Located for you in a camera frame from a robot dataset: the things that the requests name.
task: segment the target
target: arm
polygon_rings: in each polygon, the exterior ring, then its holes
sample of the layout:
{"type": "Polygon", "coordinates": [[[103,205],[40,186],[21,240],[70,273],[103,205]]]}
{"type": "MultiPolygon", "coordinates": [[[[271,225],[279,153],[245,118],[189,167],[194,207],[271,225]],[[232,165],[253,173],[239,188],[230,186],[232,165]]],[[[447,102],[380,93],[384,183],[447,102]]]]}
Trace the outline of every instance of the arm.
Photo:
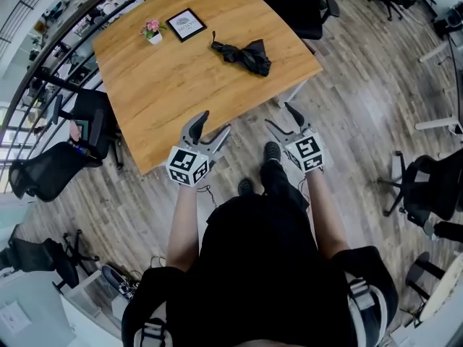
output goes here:
{"type": "Polygon", "coordinates": [[[196,198],[195,187],[180,187],[167,246],[166,265],[185,272],[191,268],[200,251],[196,198]]]}
{"type": "Polygon", "coordinates": [[[309,187],[313,226],[318,250],[331,259],[336,253],[349,249],[341,216],[331,198],[331,192],[319,168],[305,174],[309,187]]]}

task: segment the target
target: small potted plant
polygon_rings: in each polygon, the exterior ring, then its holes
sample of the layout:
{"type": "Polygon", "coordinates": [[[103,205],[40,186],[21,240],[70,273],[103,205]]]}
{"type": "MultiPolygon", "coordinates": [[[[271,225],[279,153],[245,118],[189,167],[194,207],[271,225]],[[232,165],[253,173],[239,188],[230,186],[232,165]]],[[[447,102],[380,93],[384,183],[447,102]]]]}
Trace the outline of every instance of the small potted plant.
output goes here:
{"type": "Polygon", "coordinates": [[[158,20],[149,20],[142,27],[140,34],[145,35],[150,43],[155,44],[162,40],[161,29],[165,30],[166,28],[158,20]]]}

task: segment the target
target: foot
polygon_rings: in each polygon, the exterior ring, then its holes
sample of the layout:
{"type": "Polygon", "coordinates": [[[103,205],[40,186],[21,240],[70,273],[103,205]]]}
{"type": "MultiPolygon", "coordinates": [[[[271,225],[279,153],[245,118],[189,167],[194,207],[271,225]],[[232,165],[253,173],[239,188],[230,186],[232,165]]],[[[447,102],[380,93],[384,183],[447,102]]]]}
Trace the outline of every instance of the foot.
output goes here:
{"type": "Polygon", "coordinates": [[[278,144],[275,142],[268,142],[263,148],[263,162],[276,160],[278,163],[281,160],[281,151],[278,144]]]}
{"type": "Polygon", "coordinates": [[[241,180],[238,184],[238,195],[252,194],[254,192],[254,184],[252,180],[248,177],[241,180]]]}

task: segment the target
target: white flower pot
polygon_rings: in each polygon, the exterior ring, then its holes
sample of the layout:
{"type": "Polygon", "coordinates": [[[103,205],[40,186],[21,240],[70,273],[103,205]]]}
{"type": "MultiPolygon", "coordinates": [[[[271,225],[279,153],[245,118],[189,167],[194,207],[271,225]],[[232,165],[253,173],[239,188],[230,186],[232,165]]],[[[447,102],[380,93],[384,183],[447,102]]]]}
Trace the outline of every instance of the white flower pot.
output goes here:
{"type": "Polygon", "coordinates": [[[148,39],[148,41],[152,43],[153,45],[161,42],[161,40],[162,40],[162,34],[159,31],[157,35],[154,35],[152,38],[148,39]]]}

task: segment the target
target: floor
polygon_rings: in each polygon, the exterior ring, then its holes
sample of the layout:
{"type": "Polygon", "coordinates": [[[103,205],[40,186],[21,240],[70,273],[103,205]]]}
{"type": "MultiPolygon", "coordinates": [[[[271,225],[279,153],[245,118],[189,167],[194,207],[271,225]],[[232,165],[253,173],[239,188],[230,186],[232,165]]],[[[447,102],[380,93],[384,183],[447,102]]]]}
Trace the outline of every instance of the floor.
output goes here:
{"type": "MultiPolygon", "coordinates": [[[[447,268],[458,246],[446,240],[431,242],[400,213],[384,218],[381,211],[393,196],[375,180],[390,175],[394,150],[402,150],[411,161],[422,154],[437,158],[460,147],[447,129],[414,128],[415,122],[450,116],[454,74],[449,60],[438,65],[446,52],[425,64],[417,60],[440,43],[420,2],[402,21],[395,17],[389,22],[378,2],[336,1],[341,17],[327,21],[323,39],[311,43],[324,71],[294,102],[310,112],[326,145],[325,176],[349,243],[379,248],[399,291],[400,307],[413,310],[420,300],[404,286],[409,266],[427,250],[435,264],[447,268]]],[[[231,137],[204,183],[210,184],[217,204],[236,194],[243,176],[258,182],[263,146],[272,139],[264,119],[283,128],[296,127],[276,99],[233,120],[231,137]]],[[[140,175],[126,148],[124,159],[122,172],[116,171],[111,158],[102,168],[79,172],[58,199],[35,206],[20,235],[34,241],[59,239],[61,233],[81,228],[88,249],[102,263],[116,263],[138,276],[137,271],[150,266],[152,256],[165,253],[178,186],[162,167],[140,175]]],[[[302,174],[286,159],[284,165],[297,185],[302,174]]],[[[201,231],[212,210],[211,196],[199,194],[201,231]]],[[[431,291],[435,282],[430,277],[423,281],[431,291]]],[[[391,329],[407,320],[409,316],[398,311],[391,329]]]]}

